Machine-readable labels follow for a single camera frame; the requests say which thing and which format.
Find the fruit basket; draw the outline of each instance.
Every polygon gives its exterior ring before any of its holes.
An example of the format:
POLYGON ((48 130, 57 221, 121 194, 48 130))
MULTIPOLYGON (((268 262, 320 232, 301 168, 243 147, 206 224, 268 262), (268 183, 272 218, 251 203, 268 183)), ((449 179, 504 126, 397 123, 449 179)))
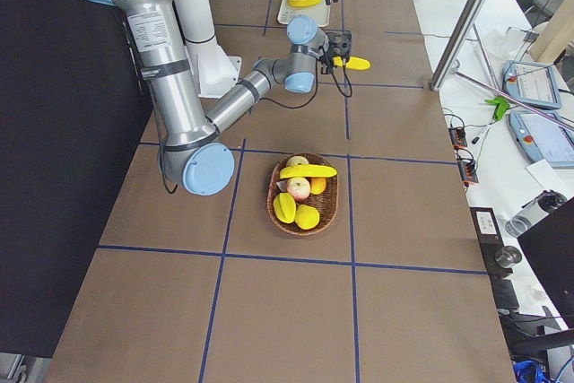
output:
MULTIPOLYGON (((293 154, 292 156, 303 156, 311 164, 332 166, 327 159, 317 154, 302 152, 293 154)), ((271 217, 274 225, 282 231, 297 236, 312 235, 314 233, 323 231, 335 218, 338 205, 338 175, 326 179, 326 189, 323 193, 319 195, 309 195, 309 197, 307 197, 305 200, 297 203, 298 205, 305 204, 312 206, 319 211, 319 223, 317 226, 309 230, 303 230, 295 222, 281 222, 275 215, 273 201, 275 197, 281 193, 281 190, 276 184, 277 182, 281 181, 279 172, 285 168, 287 160, 289 160, 292 156, 286 157, 277 163, 273 169, 271 180, 269 182, 269 189, 267 192, 267 212, 269 213, 269 217, 271 217)))

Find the white label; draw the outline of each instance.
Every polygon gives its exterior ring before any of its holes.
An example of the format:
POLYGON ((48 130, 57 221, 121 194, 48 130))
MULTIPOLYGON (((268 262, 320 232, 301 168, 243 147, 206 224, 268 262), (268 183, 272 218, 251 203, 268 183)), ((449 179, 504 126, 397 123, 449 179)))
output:
POLYGON ((490 213, 477 211, 476 220, 478 220, 478 226, 481 228, 482 235, 496 235, 496 226, 490 213))
POLYGON ((127 17, 127 20, 139 52, 171 47, 170 35, 161 11, 139 13, 127 17))

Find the black panel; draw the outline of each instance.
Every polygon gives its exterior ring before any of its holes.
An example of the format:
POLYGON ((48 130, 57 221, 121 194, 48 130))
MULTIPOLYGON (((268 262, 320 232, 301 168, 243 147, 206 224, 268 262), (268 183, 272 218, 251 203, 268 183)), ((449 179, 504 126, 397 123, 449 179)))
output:
POLYGON ((108 7, 0 5, 0 352, 49 357, 151 107, 108 7))
POLYGON ((518 237, 528 263, 569 327, 574 327, 574 199, 518 237))

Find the metal pole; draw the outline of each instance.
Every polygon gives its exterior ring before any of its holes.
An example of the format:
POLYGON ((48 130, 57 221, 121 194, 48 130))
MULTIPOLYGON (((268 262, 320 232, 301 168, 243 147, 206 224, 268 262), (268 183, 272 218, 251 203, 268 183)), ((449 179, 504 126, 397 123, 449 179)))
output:
POLYGON ((498 89, 495 89, 494 87, 491 87, 490 85, 486 85, 484 83, 481 83, 480 81, 475 80, 474 78, 465 75, 461 72, 455 71, 455 74, 457 74, 458 76, 460 76, 461 78, 465 78, 467 81, 471 82, 472 84, 476 84, 479 87, 482 87, 486 90, 490 90, 495 94, 498 94, 499 96, 502 96, 504 99, 509 100, 510 102, 518 105, 521 108, 527 109, 531 112, 534 112, 535 114, 537 114, 540 117, 544 117, 546 118, 548 121, 552 121, 553 123, 555 123, 556 125, 563 127, 565 129, 570 130, 570 132, 574 132, 574 126, 569 125, 568 123, 564 123, 563 121, 560 121, 557 118, 554 118, 552 116, 549 116, 548 114, 545 114, 544 112, 542 112, 540 109, 536 109, 536 108, 532 108, 529 105, 526 105, 524 102, 521 102, 520 100, 516 100, 514 99, 512 96, 508 95, 507 93, 505 93, 504 91, 500 91, 498 89))
POLYGON ((494 73, 494 68, 492 67, 491 60, 488 58, 488 53, 486 52, 486 48, 484 47, 483 40, 481 36, 478 34, 478 29, 476 29, 476 24, 473 24, 474 34, 476 35, 476 40, 478 40, 478 46, 481 48, 481 52, 483 53, 484 63, 486 63, 486 68, 488 69, 488 73, 491 75, 492 79, 492 86, 495 89, 500 90, 499 80, 496 78, 496 74, 494 73))
POLYGON ((452 32, 452 36, 448 41, 445 52, 440 58, 437 69, 432 76, 430 81, 430 89, 433 91, 440 90, 445 78, 447 77, 448 71, 452 66, 452 62, 458 56, 460 48, 465 43, 466 35, 473 25, 476 15, 480 12, 485 0, 467 0, 463 12, 460 14, 457 25, 452 32))

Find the blue and white device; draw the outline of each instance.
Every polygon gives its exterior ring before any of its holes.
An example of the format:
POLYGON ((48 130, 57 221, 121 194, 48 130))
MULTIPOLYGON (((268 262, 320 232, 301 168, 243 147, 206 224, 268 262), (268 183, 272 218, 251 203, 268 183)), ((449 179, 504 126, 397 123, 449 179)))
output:
MULTIPOLYGON (((547 114, 558 120, 557 112, 547 114)), ((553 168, 574 168, 574 135, 530 111, 512 111, 509 115, 512 132, 532 162, 546 159, 553 168)))
POLYGON ((560 109, 562 101, 552 65, 508 61, 504 90, 513 98, 541 109, 560 109))

